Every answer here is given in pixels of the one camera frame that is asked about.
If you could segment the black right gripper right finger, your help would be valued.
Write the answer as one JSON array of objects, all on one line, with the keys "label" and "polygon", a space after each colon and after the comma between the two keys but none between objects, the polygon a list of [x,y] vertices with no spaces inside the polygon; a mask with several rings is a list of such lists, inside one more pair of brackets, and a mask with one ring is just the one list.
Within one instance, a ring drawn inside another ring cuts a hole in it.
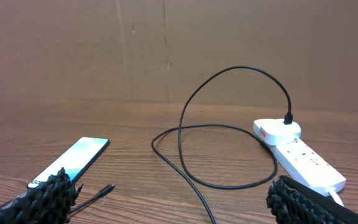
[{"label": "black right gripper right finger", "polygon": [[358,213],[285,175],[269,187],[266,202],[278,224],[358,224]]}]

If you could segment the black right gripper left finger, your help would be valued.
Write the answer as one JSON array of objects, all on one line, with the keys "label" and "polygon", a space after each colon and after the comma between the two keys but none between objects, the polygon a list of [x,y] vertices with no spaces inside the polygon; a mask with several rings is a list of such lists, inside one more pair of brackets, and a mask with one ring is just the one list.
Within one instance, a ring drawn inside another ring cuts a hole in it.
[{"label": "black right gripper left finger", "polygon": [[64,169],[47,181],[0,206],[0,224],[64,224],[82,187],[75,187]]}]

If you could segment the dark blue Samsung smartphone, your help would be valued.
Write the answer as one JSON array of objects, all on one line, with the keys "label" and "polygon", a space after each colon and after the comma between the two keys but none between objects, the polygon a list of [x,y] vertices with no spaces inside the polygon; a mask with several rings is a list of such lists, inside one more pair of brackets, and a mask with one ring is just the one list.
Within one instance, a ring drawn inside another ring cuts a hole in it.
[{"label": "dark blue Samsung smartphone", "polygon": [[51,175],[57,175],[58,171],[64,168],[71,182],[76,182],[92,165],[92,163],[109,146],[109,139],[82,137],[71,145],[63,154],[55,159],[39,175],[28,184],[28,189],[38,187],[46,182]]}]

